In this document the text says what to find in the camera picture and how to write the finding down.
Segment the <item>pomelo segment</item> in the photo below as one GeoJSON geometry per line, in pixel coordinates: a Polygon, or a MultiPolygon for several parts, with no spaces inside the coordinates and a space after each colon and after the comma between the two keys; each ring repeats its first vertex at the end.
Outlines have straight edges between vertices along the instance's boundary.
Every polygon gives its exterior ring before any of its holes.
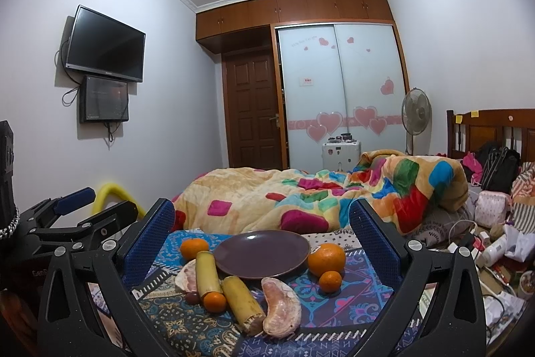
{"type": "Polygon", "coordinates": [[[298,329],[302,310],[296,292],[274,277],[261,281],[267,304],[267,315],[263,321],[264,332],[274,338],[286,338],[298,329]]]}
{"type": "Polygon", "coordinates": [[[196,293],[196,260],[187,262],[175,276],[175,287],[181,293],[196,293]]]}

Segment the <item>medium orange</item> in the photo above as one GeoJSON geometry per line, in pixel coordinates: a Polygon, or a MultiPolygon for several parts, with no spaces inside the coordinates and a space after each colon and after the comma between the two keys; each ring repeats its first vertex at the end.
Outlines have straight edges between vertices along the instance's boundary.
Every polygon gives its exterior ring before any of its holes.
{"type": "Polygon", "coordinates": [[[180,246],[181,256],[186,262],[195,259],[202,251],[209,251],[209,242],[202,238],[184,239],[180,246]]]}

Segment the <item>yellow sugarcane piece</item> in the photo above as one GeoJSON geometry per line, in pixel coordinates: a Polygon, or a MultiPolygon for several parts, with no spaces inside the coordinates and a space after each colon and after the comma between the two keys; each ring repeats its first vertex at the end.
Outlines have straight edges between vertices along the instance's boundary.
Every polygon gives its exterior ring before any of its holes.
{"type": "Polygon", "coordinates": [[[196,286],[201,299],[208,293],[222,293],[215,257],[209,251],[196,255],[196,286]]]}
{"type": "Polygon", "coordinates": [[[248,336],[261,333],[266,314],[245,283],[231,275],[221,282],[221,288],[239,329],[248,336]]]}

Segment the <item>small orange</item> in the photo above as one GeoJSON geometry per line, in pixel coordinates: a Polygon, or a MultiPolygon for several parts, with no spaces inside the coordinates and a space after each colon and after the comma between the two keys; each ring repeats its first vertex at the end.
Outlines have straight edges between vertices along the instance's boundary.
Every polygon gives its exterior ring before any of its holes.
{"type": "Polygon", "coordinates": [[[227,309],[227,299],[223,293],[209,292],[202,297],[204,308],[211,314],[221,314],[227,309]]]}
{"type": "Polygon", "coordinates": [[[341,288],[343,278],[338,271],[326,271],[318,279],[318,285],[323,293],[336,293],[341,288]]]}

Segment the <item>large orange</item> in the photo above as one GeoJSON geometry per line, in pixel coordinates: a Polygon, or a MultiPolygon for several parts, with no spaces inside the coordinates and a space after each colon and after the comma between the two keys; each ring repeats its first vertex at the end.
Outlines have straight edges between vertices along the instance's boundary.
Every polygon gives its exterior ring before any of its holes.
{"type": "Polygon", "coordinates": [[[342,247],[332,243],[324,243],[316,247],[307,256],[307,267],[316,277],[330,271],[341,274],[345,269],[346,255],[342,247]]]}

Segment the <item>pomelo segment front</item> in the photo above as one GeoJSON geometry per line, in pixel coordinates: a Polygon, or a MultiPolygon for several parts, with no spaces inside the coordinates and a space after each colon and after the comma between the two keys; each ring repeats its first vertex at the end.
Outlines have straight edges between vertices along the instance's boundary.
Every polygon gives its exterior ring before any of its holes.
{"type": "Polygon", "coordinates": [[[261,281],[267,304],[267,315],[263,321],[264,332],[274,338],[286,338],[298,329],[302,310],[296,292],[274,277],[261,281]]]}

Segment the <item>yellow foam tube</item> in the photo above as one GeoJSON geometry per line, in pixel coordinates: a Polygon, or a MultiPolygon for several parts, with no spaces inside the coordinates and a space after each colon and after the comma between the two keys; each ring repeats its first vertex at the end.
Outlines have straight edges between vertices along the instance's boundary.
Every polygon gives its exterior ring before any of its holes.
{"type": "Polygon", "coordinates": [[[106,183],[101,186],[101,188],[96,193],[95,200],[93,201],[93,206],[91,210],[91,215],[96,215],[102,210],[108,203],[109,198],[117,199],[120,201],[130,201],[134,203],[138,210],[138,219],[142,219],[146,215],[146,210],[133,198],[133,196],[122,186],[117,183],[106,183]]]}

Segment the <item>dark red grape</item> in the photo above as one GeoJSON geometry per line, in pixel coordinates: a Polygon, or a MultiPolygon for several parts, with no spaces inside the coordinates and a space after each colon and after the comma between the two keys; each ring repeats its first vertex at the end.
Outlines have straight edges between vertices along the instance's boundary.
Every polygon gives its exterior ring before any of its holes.
{"type": "Polygon", "coordinates": [[[189,305],[200,304],[200,295],[197,292],[186,293],[185,300],[189,305]]]}

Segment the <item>patterned blue purple cloth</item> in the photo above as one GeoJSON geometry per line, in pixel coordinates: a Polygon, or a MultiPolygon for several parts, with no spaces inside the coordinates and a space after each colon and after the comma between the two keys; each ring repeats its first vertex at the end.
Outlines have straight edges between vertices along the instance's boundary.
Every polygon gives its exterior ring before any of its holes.
{"type": "Polygon", "coordinates": [[[179,356],[346,356],[392,294],[391,288],[381,284],[350,230],[311,234],[307,240],[313,247],[333,242],[344,248],[346,264],[341,290],[322,293],[316,278],[301,268],[282,279],[301,303],[298,330],[285,339],[265,333],[247,336],[231,311],[212,315],[201,305],[187,302],[176,287],[175,277],[185,264],[180,246],[191,238],[201,238],[210,248],[216,248],[227,237],[200,230],[170,234],[146,280],[132,291],[154,328],[179,356]]]}

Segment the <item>white appliance box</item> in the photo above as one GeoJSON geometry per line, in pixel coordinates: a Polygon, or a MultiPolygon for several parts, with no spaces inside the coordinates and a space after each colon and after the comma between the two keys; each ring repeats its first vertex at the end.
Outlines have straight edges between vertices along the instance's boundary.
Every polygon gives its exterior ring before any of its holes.
{"type": "Polygon", "coordinates": [[[351,133],[330,137],[322,145],[323,168],[330,171],[349,172],[361,157],[361,142],[351,133]]]}

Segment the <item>wooden bed headboard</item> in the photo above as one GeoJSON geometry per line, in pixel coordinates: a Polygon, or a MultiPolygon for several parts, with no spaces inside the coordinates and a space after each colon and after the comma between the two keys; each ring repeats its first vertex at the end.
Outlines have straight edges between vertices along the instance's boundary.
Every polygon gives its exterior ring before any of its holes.
{"type": "Polygon", "coordinates": [[[533,109],[446,111],[447,156],[460,159],[486,143],[516,150],[522,161],[534,162],[533,109]]]}

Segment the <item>standing electric fan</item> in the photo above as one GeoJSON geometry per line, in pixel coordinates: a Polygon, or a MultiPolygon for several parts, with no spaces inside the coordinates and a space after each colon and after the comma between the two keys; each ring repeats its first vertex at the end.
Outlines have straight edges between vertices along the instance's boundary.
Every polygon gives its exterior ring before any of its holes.
{"type": "Polygon", "coordinates": [[[420,88],[412,88],[402,103],[402,123],[406,131],[406,151],[414,154],[414,138],[422,134],[432,119],[432,105],[420,88]]]}

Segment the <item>white sliding wardrobe with hearts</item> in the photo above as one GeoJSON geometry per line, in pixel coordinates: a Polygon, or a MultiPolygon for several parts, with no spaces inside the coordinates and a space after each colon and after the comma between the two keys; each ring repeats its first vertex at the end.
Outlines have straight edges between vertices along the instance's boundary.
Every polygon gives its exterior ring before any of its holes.
{"type": "Polygon", "coordinates": [[[405,150],[405,78],[394,27],[329,23],[277,31],[288,164],[316,173],[322,145],[351,133],[361,154],[405,150]]]}

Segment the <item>small wall mounted screen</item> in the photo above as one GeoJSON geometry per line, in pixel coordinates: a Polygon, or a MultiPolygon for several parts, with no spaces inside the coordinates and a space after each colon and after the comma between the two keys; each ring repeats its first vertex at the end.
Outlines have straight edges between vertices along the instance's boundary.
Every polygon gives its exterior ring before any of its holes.
{"type": "Polygon", "coordinates": [[[79,123],[128,121],[128,83],[85,76],[80,86],[78,108],[79,123]]]}

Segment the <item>wall mounted black television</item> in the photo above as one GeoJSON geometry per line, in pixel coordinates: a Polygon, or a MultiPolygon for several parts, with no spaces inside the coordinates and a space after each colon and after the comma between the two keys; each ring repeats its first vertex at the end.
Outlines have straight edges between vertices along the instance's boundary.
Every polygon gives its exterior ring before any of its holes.
{"type": "Polygon", "coordinates": [[[68,39],[65,67],[142,82],[145,42],[145,32],[80,4],[68,39]]]}

